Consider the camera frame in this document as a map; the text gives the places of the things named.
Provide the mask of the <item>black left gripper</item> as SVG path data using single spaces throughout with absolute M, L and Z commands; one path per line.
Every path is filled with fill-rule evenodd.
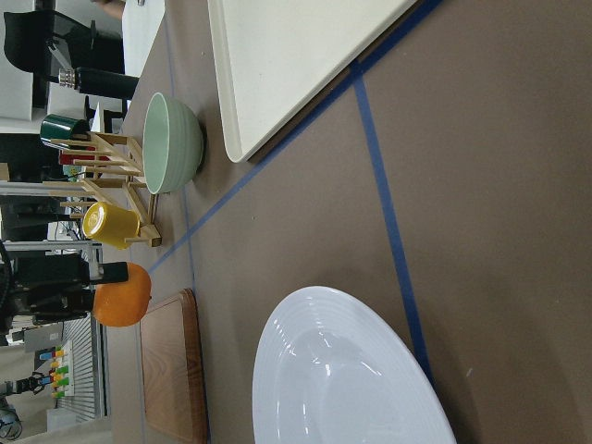
M 128 263 L 88 265 L 78 254 L 19 257 L 8 291 L 8 315 L 26 315 L 35 324 L 73 320 L 93 309 L 90 283 L 129 279 Z

